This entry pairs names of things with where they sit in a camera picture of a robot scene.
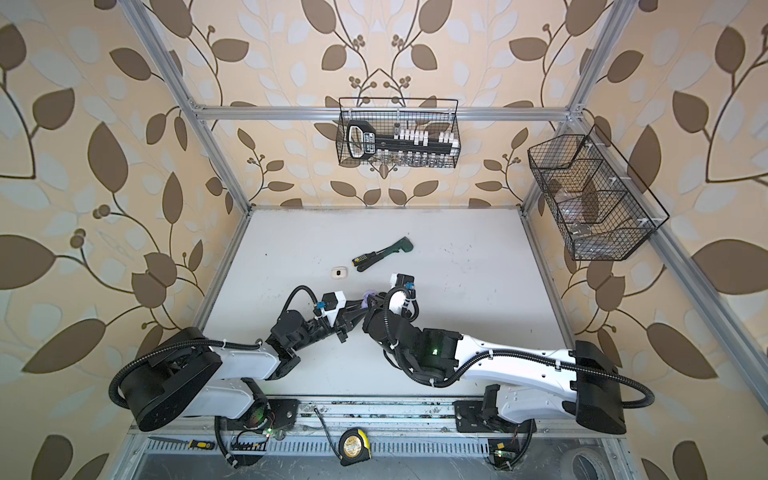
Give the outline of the beige earbud charging case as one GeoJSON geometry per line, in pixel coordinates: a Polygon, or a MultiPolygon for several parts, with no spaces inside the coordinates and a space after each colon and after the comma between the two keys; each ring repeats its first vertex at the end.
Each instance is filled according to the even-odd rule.
{"type": "Polygon", "coordinates": [[[331,270],[331,277],[336,280],[345,279],[348,277],[349,271],[346,267],[336,267],[331,270]]]}

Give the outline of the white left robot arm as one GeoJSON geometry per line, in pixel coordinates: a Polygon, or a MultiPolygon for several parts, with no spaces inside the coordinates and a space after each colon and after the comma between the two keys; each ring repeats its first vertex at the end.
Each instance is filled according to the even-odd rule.
{"type": "Polygon", "coordinates": [[[267,404],[259,384],[284,378],[300,362],[299,351],[329,337],[345,342],[374,304],[341,292],[312,295],[305,318],[284,304],[269,336],[251,344],[215,340],[187,327],[122,367],[108,387],[110,400],[130,411],[143,432],[178,418],[240,419],[267,404]]]}

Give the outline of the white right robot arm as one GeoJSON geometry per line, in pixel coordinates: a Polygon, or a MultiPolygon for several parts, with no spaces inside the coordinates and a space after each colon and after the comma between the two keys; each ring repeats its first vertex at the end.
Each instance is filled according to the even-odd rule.
{"type": "Polygon", "coordinates": [[[403,288],[368,294],[363,329],[417,384],[445,389],[462,380],[488,382],[490,413],[520,424],[572,417],[598,433],[623,435],[624,413],[651,406],[646,385],[619,373],[598,346],[532,350],[483,341],[445,329],[415,326],[418,303],[403,288]]]}

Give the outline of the green rivet gun tool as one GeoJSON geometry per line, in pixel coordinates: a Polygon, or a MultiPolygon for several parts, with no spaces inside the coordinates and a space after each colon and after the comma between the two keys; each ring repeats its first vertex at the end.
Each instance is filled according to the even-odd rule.
{"type": "Polygon", "coordinates": [[[407,237],[402,237],[392,245],[381,250],[365,253],[355,257],[352,260],[352,264],[357,272],[363,272],[389,255],[398,252],[408,253],[413,249],[413,243],[407,237]]]}

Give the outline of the yellow black tape measure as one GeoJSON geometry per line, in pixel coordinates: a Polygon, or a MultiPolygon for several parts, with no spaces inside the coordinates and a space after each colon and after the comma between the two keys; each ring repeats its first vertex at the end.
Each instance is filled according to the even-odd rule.
{"type": "Polygon", "coordinates": [[[372,458],[371,443],[360,428],[345,431],[338,442],[338,453],[342,466],[351,466],[372,458]]]}

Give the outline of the black socket set holder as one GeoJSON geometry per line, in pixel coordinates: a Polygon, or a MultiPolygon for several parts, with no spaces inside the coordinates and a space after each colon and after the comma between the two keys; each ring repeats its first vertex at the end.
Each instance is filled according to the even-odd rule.
{"type": "Polygon", "coordinates": [[[365,120],[352,120],[344,128],[341,144],[351,158],[379,159],[406,163],[457,158],[461,144],[452,131],[439,132],[434,137],[428,130],[392,125],[391,131],[374,127],[365,120]]]}

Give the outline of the grey tape roll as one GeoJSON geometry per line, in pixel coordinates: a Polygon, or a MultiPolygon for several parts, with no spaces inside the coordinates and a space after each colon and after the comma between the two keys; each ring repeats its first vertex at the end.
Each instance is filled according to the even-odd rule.
{"type": "Polygon", "coordinates": [[[612,470],[602,456],[589,448],[566,451],[560,461],[562,480],[608,480],[612,470]]]}

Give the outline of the yellow handled screwdriver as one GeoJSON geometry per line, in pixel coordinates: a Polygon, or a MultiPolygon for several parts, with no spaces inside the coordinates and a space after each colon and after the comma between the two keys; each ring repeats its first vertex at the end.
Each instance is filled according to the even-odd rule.
{"type": "Polygon", "coordinates": [[[217,448],[215,442],[204,440],[182,440],[170,437],[150,436],[150,440],[174,445],[183,445],[187,449],[212,451],[217,448]]]}

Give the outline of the aluminium frame post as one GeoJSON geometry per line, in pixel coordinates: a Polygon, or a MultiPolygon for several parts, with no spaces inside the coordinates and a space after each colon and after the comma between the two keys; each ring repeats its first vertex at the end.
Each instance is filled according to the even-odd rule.
{"type": "Polygon", "coordinates": [[[576,88],[565,108],[518,108],[513,120],[554,121],[558,123],[555,135],[585,133],[589,124],[584,119],[588,100],[598,78],[620,40],[637,8],[637,1],[614,1],[611,12],[580,75],[576,88]]]}

